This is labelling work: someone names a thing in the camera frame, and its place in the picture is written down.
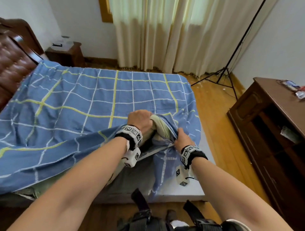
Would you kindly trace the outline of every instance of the window frame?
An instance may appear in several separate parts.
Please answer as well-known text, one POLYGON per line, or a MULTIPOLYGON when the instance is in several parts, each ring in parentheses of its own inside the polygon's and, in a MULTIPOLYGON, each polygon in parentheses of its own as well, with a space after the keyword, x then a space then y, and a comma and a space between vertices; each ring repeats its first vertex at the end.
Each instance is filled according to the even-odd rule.
POLYGON ((99 0, 99 8, 101 10, 102 22, 113 23, 108 0, 99 0))

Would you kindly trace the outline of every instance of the white wall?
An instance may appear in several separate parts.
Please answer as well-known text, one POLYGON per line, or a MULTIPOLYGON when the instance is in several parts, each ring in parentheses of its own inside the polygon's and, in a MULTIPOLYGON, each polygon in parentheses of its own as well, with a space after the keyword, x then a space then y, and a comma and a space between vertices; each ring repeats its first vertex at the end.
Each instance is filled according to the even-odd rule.
POLYGON ((61 35, 48 0, 0 0, 0 17, 26 20, 44 50, 61 35))
POLYGON ((245 88, 253 77, 305 85, 305 1, 278 0, 233 70, 245 88))
POLYGON ((84 56, 117 59, 112 23, 103 23, 98 0, 49 0, 63 35, 81 42, 84 56))

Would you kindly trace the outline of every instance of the wooden floor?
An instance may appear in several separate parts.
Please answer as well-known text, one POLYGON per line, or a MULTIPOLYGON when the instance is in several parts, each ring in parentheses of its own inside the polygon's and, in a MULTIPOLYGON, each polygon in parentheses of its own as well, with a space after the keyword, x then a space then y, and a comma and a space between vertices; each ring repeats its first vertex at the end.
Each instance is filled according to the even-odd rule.
MULTIPOLYGON (((91 67, 105 68, 99 65, 92 65, 91 67)), ((196 81, 192 76, 185 77, 191 84, 196 81)), ((233 126, 226 116, 228 109, 236 102, 232 89, 213 84, 206 80, 193 86, 192 89, 195 93, 202 127, 216 165, 244 183, 269 203, 233 126)), ((206 218, 220 222, 217 213, 210 203, 198 201, 195 204, 206 218)), ((178 219, 192 224, 187 213, 182 209, 183 203, 158 203, 150 204, 150 207, 153 215, 159 217, 165 217, 168 209, 174 209, 177 211, 178 219)), ((136 211, 137 208, 133 204, 92 205, 79 230, 115 230, 116 222, 119 218, 127 220, 136 211)))

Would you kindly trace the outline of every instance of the forearm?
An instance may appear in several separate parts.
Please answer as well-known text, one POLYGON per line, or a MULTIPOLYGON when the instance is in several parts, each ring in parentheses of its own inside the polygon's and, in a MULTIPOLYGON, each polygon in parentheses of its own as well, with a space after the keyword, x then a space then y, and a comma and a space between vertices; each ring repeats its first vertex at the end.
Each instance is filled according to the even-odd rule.
POLYGON ((210 161, 196 157, 192 169, 220 218, 236 219, 255 230, 292 230, 265 201, 210 161))
POLYGON ((77 230, 126 151, 126 139, 116 137, 92 152, 33 202, 9 230, 77 230))

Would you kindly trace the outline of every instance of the white mattress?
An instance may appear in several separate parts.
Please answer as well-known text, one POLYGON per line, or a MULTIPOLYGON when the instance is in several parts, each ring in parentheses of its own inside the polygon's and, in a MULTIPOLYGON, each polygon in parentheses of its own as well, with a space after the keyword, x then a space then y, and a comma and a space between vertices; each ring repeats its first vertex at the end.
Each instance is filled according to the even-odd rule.
MULTIPOLYGON (((202 128, 199 147, 206 154, 207 158, 215 164, 202 128)), ((165 181, 157 196, 152 198, 149 195, 154 182, 155 177, 153 157, 150 156, 141 160, 134 168, 124 168, 117 178, 99 193, 94 202, 99 204, 132 203, 133 201, 131 200, 130 196, 136 188, 139 188, 148 202, 184 202, 186 200, 207 200, 197 180, 190 179, 190 183, 188 185, 181 186, 177 184, 175 176, 165 181)))

